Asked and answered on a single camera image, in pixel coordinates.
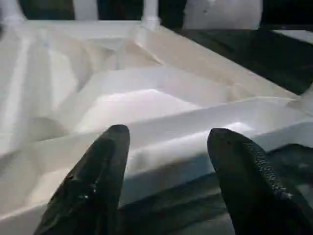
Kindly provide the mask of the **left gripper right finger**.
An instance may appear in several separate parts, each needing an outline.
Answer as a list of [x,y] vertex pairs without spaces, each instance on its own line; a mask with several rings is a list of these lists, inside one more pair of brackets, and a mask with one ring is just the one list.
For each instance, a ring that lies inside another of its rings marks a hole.
[[207,152],[237,235],[311,235],[313,209],[250,138],[213,128]]

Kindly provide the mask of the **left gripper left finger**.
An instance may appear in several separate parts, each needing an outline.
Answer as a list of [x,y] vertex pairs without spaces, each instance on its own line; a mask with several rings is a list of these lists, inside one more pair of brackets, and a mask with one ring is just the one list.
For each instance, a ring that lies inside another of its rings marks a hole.
[[36,235],[115,235],[130,146],[126,125],[109,127],[54,192]]

